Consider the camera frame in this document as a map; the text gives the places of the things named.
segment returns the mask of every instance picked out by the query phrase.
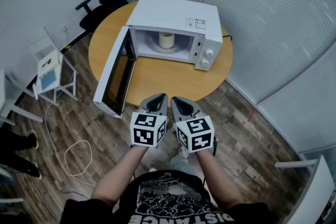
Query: microwave control knob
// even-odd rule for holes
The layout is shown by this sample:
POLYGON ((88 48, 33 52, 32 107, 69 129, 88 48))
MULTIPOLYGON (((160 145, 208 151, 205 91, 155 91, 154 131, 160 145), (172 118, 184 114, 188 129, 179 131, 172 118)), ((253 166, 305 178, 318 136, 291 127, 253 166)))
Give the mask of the microwave control knob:
POLYGON ((213 56, 214 55, 214 51, 213 50, 206 50, 205 51, 205 56, 206 57, 211 57, 211 56, 213 56))
POLYGON ((204 67, 208 66, 209 63, 210 63, 210 62, 209 62, 209 60, 207 60, 207 59, 203 59, 202 62, 201 62, 202 66, 204 66, 204 67))

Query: black t-shirt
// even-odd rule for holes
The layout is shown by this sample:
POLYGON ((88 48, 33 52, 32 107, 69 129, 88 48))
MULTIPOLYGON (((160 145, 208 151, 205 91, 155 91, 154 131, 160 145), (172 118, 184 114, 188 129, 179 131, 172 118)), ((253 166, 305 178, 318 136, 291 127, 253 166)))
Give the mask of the black t-shirt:
POLYGON ((266 204, 239 204, 222 212, 210 201, 202 181, 176 170, 146 173, 132 181, 119 209, 101 200, 67 200, 61 218, 66 223, 215 224, 270 223, 266 204))

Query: microwave label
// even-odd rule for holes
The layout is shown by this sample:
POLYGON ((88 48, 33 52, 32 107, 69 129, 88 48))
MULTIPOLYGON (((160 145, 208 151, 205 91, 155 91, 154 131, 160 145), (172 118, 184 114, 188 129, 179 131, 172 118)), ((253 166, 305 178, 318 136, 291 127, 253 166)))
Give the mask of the microwave label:
POLYGON ((196 19, 196 28, 205 29, 205 20, 196 19))
POLYGON ((205 20, 186 17, 185 26, 205 29, 205 20))

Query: person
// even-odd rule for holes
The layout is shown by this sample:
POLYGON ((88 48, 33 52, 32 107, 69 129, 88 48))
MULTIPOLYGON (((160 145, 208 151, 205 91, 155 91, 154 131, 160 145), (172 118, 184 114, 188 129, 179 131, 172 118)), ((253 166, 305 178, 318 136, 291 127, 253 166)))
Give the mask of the person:
POLYGON ((91 199, 67 200, 60 223, 270 223, 267 205, 245 204, 237 186, 208 150, 198 151, 196 156, 217 206, 188 165, 184 147, 172 158, 170 170, 145 173, 130 183, 147 149, 132 147, 98 182, 91 199), (118 200, 119 209, 112 213, 118 200))
POLYGON ((10 130, 0 129, 0 164, 42 179, 42 174, 38 170, 36 162, 27 161, 14 153, 14 151, 29 148, 38 149, 38 147, 38 138, 35 130, 32 130, 28 136, 21 136, 10 130))

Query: power cord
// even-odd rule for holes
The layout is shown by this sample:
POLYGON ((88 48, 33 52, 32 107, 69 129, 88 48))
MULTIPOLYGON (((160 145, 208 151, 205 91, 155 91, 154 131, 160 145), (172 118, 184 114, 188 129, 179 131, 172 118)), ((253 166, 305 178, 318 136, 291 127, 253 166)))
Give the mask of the power cord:
POLYGON ((230 41, 232 41, 232 36, 231 35, 226 35, 226 36, 223 36, 223 37, 230 37, 230 41))
MULTIPOLYGON (((66 27, 64 28, 64 32, 66 33, 67 44, 69 44, 69 40, 68 40, 68 29, 67 29, 66 27)), ((69 50, 71 50, 71 51, 75 54, 75 60, 76 60, 76 61, 75 61, 75 68, 76 68, 76 66, 77 66, 77 55, 76 55, 75 51, 74 51, 72 48, 69 48, 69 50)), ((63 93, 63 91, 61 91, 61 92, 56 96, 56 99, 59 98, 59 97, 62 95, 62 93, 63 93)), ((52 105, 52 104, 50 104, 50 105, 47 107, 46 114, 45 114, 45 121, 44 121, 44 122, 45 122, 45 127, 46 127, 47 133, 48 133, 48 135, 49 135, 49 138, 50 138, 50 140, 51 140, 51 143, 52 143, 52 145, 53 145, 53 148, 54 148, 54 151, 55 151, 55 155, 56 155, 56 158, 57 158, 58 162, 60 163, 62 169, 64 170, 64 172, 65 172, 65 174, 66 174, 67 176, 69 176, 69 177, 73 177, 73 178, 75 178, 76 180, 78 180, 78 181, 80 181, 80 182, 82 182, 82 183, 84 183, 84 184, 87 184, 87 185, 90 185, 90 186, 95 186, 95 184, 92 184, 92 183, 83 181, 83 180, 81 180, 81 179, 79 179, 79 178, 76 177, 76 176, 80 176, 80 175, 84 174, 84 173, 86 172, 86 170, 88 169, 88 167, 90 166, 90 164, 92 163, 92 160, 93 160, 92 147, 91 147, 91 144, 89 143, 89 141, 87 141, 87 140, 79 140, 79 141, 77 141, 75 144, 73 144, 73 145, 71 145, 71 146, 69 146, 69 147, 67 148, 67 150, 66 150, 65 153, 64 153, 64 163, 65 163, 65 166, 64 166, 64 164, 62 163, 60 157, 58 156, 58 150, 57 150, 57 147, 56 147, 56 145, 55 145, 55 142, 54 142, 53 138, 51 137, 51 134, 50 134, 50 131, 49 131, 49 128, 48 128, 48 124, 47 124, 48 111, 49 111, 49 108, 50 108, 51 105, 52 105), (78 173, 78 174, 72 174, 71 171, 70 171, 70 169, 69 169, 68 163, 67 163, 66 155, 67 155, 68 151, 69 151, 73 146, 77 145, 77 144, 80 143, 80 142, 84 142, 84 143, 87 143, 87 144, 89 145, 91 159, 90 159, 89 164, 85 167, 85 169, 84 169, 81 173, 78 173)))
MULTIPOLYGON (((23 172, 16 172, 16 171, 9 171, 9 173, 10 173, 10 174, 24 174, 23 172)), ((77 195, 79 195, 79 196, 82 196, 82 197, 84 197, 84 198, 86 198, 86 199, 89 199, 89 198, 86 197, 84 194, 78 193, 78 192, 76 192, 76 191, 62 191, 62 190, 60 190, 60 189, 57 187, 57 185, 56 185, 56 183, 55 183, 55 179, 54 179, 52 176, 44 175, 44 174, 42 174, 41 172, 40 172, 40 174, 43 175, 44 177, 50 177, 51 179, 53 179, 53 180, 54 180, 53 183, 54 183, 54 185, 55 185, 55 188, 56 188, 60 193, 63 193, 63 194, 75 193, 75 194, 77 194, 77 195)))

